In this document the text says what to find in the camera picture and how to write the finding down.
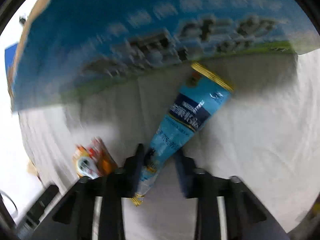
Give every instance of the black bracket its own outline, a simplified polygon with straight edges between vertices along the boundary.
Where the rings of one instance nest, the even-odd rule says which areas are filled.
[[[107,177],[81,178],[40,224],[44,207],[38,200],[22,225],[18,225],[16,234],[23,240],[91,240],[95,198],[102,196],[98,239],[125,240],[121,198],[134,196],[144,156],[144,147],[139,144],[123,168]],[[198,198],[195,240],[289,240],[275,218],[238,177],[214,177],[197,168],[181,149],[174,158],[185,198]],[[26,218],[32,218],[34,225],[28,234],[22,234]]]
[[[251,190],[236,176],[222,179],[196,168],[182,150],[175,155],[181,190],[198,198],[195,240],[221,240],[218,198],[223,197],[223,230],[229,240],[289,240],[286,232]]]

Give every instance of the white surface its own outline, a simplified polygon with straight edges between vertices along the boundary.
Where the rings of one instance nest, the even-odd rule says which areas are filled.
[[[11,114],[4,49],[19,41],[22,32],[19,16],[28,15],[35,2],[36,0],[26,0],[0,36],[0,189],[5,191],[17,205],[19,215],[15,221],[24,216],[26,209],[42,190],[42,185],[36,176],[27,173],[29,158],[22,143],[19,117],[17,114]],[[4,198],[4,203],[9,212],[13,213],[15,209],[11,202]]]
[[[240,176],[286,231],[320,190],[320,50],[302,56],[264,54],[205,62],[230,79],[232,98],[184,147],[215,176]],[[20,113],[29,156],[44,182],[62,191],[75,181],[75,144],[100,136],[122,165],[138,143],[150,142],[190,74],[189,65],[131,80],[84,102]],[[183,199],[173,161],[144,203],[124,199],[127,239],[192,239],[196,200]]]

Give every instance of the gold crimped tube end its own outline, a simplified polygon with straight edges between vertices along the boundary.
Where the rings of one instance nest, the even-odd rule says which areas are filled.
[[[210,70],[206,69],[204,66],[202,66],[199,63],[193,63],[191,64],[191,67],[198,71],[200,74],[204,75],[205,77],[209,78],[210,80],[216,82],[219,86],[223,87],[224,89],[233,92],[233,88],[228,85],[226,82],[223,81],[221,77],[219,77],[217,74],[211,72]]]
[[[143,197],[144,197],[144,195],[135,194],[135,196],[130,198],[130,199],[134,203],[134,205],[137,207],[137,206],[140,206],[142,204]]]

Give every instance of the white tablecloth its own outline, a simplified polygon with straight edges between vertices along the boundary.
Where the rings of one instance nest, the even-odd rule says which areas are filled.
[[[320,50],[302,56],[261,54],[203,62],[235,87],[232,98],[184,147],[214,176],[241,177],[286,231],[320,190]],[[20,113],[26,150],[44,183],[65,191],[76,180],[75,144],[100,136],[121,166],[148,146],[191,68],[156,71],[67,106]],[[173,160],[144,203],[124,199],[126,237],[192,239],[196,200],[183,199]]]

